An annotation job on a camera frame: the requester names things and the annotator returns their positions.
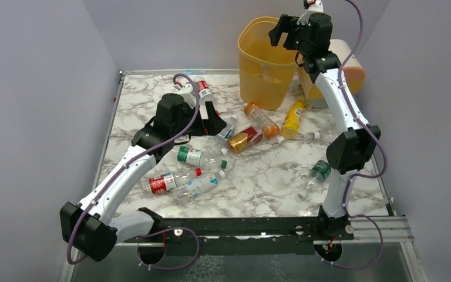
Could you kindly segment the red gold tea bottle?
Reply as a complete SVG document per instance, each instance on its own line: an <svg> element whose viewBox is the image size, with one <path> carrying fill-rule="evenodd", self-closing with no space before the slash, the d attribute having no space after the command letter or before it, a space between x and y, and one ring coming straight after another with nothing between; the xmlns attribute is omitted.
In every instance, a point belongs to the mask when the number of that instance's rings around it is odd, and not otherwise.
<svg viewBox="0 0 451 282"><path fill-rule="evenodd" d="M226 148L232 153L241 153L263 139L262 130L257 125L249 125L228 139Z"/></svg>

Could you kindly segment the orange cap juice bottle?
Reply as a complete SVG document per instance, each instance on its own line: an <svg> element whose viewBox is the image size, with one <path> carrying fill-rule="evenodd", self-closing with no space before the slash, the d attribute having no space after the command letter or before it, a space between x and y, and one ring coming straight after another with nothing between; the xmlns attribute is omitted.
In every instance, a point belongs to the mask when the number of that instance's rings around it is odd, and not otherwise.
<svg viewBox="0 0 451 282"><path fill-rule="evenodd" d="M243 111L246 117L254 122L268 139L272 139L279 134L280 129L277 124L254 102L248 103Z"/></svg>

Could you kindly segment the yellow juice bottle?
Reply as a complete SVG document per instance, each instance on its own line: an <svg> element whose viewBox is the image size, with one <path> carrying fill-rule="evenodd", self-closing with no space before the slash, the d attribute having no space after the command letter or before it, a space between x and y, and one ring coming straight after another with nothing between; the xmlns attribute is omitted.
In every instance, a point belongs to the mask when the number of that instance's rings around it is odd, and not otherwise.
<svg viewBox="0 0 451 282"><path fill-rule="evenodd" d="M299 126L303 111L305 99L299 98L289 109L280 129L280 135L285 139L293 139L298 134Z"/></svg>

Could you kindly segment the green label crushed bottle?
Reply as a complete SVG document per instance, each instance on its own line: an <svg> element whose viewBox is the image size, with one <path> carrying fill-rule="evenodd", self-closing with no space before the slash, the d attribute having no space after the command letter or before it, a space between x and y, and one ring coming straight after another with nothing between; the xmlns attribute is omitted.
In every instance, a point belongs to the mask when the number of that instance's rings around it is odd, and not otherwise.
<svg viewBox="0 0 451 282"><path fill-rule="evenodd" d="M305 186L298 191L300 200L306 200L311 192L321 187L331 174L331 167L326 158L319 159L309 171Z"/></svg>

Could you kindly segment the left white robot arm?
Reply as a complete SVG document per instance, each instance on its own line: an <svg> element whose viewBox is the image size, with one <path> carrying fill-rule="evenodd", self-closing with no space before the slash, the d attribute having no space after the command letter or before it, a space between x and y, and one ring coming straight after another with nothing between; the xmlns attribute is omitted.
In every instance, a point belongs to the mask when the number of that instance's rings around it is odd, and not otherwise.
<svg viewBox="0 0 451 282"><path fill-rule="evenodd" d="M212 101L199 104L196 94L164 94L156 114L136 132L126 153L87 196L78 203L66 202L60 209L62 238L67 242L67 260L76 248L86 257L101 261L117 243L147 235L157 220L145 208L114 218L115 211L136 183L174 148L180 136L213 136L226 126Z"/></svg>

